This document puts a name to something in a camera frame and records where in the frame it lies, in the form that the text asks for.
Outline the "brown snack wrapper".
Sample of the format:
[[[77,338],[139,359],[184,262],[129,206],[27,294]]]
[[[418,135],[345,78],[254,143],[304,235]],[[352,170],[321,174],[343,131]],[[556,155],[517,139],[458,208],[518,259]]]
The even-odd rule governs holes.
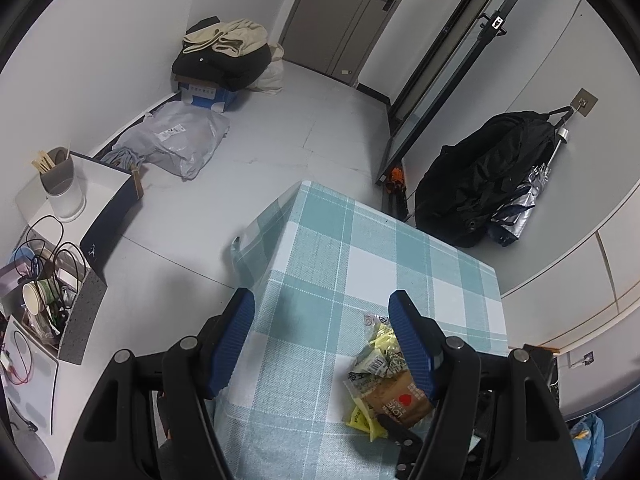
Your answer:
[[[416,386],[408,370],[382,379],[363,396],[363,401],[375,415],[390,416],[406,428],[411,428],[433,411],[431,401]]]

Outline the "teal checked tablecloth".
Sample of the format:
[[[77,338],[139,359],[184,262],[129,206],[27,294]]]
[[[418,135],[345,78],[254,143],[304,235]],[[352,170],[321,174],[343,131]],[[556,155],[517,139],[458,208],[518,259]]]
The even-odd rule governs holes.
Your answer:
[[[390,479],[398,448],[349,428],[344,381],[408,292],[418,310],[475,350],[503,356],[506,322],[495,270],[362,203],[304,181],[232,243],[255,317],[214,429],[238,479]]]

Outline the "silver folded umbrella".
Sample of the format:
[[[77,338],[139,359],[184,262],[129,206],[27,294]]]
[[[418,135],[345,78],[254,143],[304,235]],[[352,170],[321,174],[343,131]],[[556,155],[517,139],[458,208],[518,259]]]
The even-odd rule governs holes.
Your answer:
[[[555,127],[556,139],[550,155],[544,155],[542,163],[533,166],[525,180],[515,190],[513,196],[491,217],[487,234],[498,245],[508,247],[517,242],[533,214],[538,197],[546,187],[551,163],[563,144],[567,144],[570,132],[563,125]]]

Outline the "black jacket on hook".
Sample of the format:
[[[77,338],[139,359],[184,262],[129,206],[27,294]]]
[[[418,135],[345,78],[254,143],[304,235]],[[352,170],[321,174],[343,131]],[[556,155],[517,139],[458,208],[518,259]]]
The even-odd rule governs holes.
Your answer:
[[[445,145],[414,193],[416,228],[454,247],[477,245],[491,217],[551,154],[550,117],[530,110],[499,114]]]

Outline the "white navy box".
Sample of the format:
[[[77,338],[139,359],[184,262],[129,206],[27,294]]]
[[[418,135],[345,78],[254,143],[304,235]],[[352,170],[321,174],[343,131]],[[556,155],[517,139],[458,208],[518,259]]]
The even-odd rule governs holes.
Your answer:
[[[17,193],[15,203],[32,235],[52,247],[74,245],[102,275],[119,228],[140,198],[139,185],[133,174],[85,155],[74,153],[70,159],[74,175],[69,190],[51,195],[34,177]]]

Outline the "white wardrobe with gold trim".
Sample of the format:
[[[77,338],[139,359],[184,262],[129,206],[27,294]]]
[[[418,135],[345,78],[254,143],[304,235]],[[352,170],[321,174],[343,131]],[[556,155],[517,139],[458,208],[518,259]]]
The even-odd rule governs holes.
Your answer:
[[[511,349],[563,354],[639,310],[639,189],[548,269],[502,297]]]

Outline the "paper cup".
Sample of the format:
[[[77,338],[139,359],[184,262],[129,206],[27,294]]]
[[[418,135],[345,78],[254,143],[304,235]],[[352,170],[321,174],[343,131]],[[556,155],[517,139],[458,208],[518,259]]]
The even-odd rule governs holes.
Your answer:
[[[56,296],[49,280],[30,281],[23,285],[22,295],[26,309],[32,315],[43,312],[55,302]]]

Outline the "grey parcel bag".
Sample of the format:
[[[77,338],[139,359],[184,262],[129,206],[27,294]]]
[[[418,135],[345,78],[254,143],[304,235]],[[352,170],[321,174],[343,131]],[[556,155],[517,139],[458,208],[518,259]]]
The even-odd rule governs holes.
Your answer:
[[[224,115],[172,101],[122,133],[101,160],[126,171],[152,164],[190,181],[212,159],[229,130]]]

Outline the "grey chopstick holder cup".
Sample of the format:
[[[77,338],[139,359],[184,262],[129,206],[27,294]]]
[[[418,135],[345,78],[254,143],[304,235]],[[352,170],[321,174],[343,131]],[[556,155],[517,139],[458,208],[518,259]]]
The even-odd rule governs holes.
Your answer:
[[[42,187],[49,195],[61,195],[72,186],[75,169],[69,148],[59,146],[48,152],[39,151],[32,166],[38,171]]]

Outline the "blue cardboard box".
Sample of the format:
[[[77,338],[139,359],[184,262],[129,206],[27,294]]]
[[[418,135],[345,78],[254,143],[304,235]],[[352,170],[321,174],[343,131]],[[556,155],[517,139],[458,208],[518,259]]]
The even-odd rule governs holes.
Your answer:
[[[215,113],[224,113],[230,110],[239,92],[221,88],[210,81],[200,81],[174,76],[177,90],[180,92],[180,99],[183,103],[207,108]]]

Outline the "white canvas bag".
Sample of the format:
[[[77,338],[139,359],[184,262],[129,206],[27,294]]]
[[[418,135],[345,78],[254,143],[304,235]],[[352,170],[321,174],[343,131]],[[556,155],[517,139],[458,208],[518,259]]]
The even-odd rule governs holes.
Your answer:
[[[262,74],[248,86],[255,92],[276,94],[283,88],[284,49],[280,44],[269,45],[271,61]]]

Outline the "pile of clothes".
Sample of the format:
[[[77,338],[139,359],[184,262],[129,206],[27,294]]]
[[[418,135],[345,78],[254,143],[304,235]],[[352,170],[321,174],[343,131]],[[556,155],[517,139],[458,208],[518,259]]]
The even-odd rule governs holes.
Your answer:
[[[268,36],[264,26],[248,18],[204,18],[184,34],[171,71],[233,92],[245,89],[271,63]]]

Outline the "black metal rack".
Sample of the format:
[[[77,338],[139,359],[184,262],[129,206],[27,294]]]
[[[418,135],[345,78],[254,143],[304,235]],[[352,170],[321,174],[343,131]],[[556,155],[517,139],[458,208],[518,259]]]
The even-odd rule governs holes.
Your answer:
[[[420,138],[492,40],[504,36],[518,0],[460,0],[387,111],[390,126],[375,183],[382,211],[410,217],[402,159]]]

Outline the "grey entrance door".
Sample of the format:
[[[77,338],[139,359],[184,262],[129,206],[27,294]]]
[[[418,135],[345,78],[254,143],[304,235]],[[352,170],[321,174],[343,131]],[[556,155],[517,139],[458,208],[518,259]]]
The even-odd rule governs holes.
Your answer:
[[[295,0],[281,36],[284,58],[353,84],[400,0]]]

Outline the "wall hook plate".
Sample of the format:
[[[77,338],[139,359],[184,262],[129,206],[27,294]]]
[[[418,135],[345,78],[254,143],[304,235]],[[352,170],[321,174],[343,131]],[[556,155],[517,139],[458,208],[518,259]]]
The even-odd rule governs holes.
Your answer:
[[[572,99],[572,102],[570,102],[570,106],[582,117],[587,117],[597,102],[598,98],[596,96],[585,88],[581,88]]]

